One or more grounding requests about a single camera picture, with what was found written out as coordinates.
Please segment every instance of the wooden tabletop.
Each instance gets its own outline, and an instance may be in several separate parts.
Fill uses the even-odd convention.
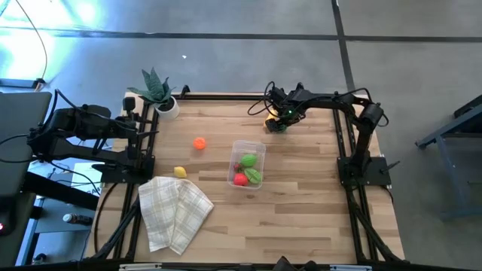
[[[149,252],[142,222],[135,261],[275,263],[286,256],[292,263],[308,260],[355,263],[346,194],[337,176],[339,154],[331,110],[310,109],[306,119],[290,126],[285,133],[269,134],[263,128],[267,114],[247,115],[253,102],[178,103],[180,115],[174,121],[161,121],[158,125],[154,175],[172,176],[174,166],[185,167],[188,179],[215,207],[182,256],[168,248]],[[142,100],[137,98],[136,104],[136,111],[140,112]],[[203,151],[192,147],[198,136],[207,141]],[[231,148],[236,140],[262,142],[267,147],[260,190],[241,190],[227,184]],[[114,150],[121,151],[125,145],[126,141],[116,140]],[[375,134],[370,149],[372,156],[380,154]],[[103,188],[101,200],[108,187]],[[126,185],[119,184],[106,201],[99,220],[99,246],[119,223],[125,190]],[[374,228],[392,251],[403,258],[390,196],[379,187],[366,190]],[[130,231],[129,227],[123,256]],[[368,255],[366,235],[363,232],[361,235]],[[86,256],[92,254],[91,234]]]

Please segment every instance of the succulent plant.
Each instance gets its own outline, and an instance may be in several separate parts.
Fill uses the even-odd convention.
[[[152,68],[150,74],[145,70],[142,70],[142,75],[144,75],[145,85],[148,90],[138,90],[135,87],[128,87],[127,89],[132,93],[143,96],[151,102],[166,104],[169,101],[171,91],[173,90],[169,88],[167,83],[167,79],[169,78],[166,78],[164,83],[161,83],[154,68]]]

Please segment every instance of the potted plant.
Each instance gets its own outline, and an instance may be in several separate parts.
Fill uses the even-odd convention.
[[[154,68],[152,68],[150,74],[142,70],[142,75],[144,75],[148,90],[138,90],[135,87],[128,87],[127,89],[132,93],[139,94],[144,100],[152,102],[161,120],[175,119],[179,115],[179,106],[174,97],[171,96],[173,89],[170,89],[167,83],[169,78],[161,83]]]

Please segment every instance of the white pot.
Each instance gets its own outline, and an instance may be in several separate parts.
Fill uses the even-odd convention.
[[[161,111],[159,110],[159,104],[153,104],[154,109],[156,109],[157,113],[159,114],[160,120],[174,120],[175,118],[178,117],[179,115],[178,102],[174,99],[174,97],[171,97],[171,99],[174,100],[174,106],[169,111]]]

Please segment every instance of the plaid dish towel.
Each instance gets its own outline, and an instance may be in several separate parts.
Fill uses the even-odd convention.
[[[151,252],[170,247],[181,255],[214,205],[192,182],[155,177],[139,186]]]

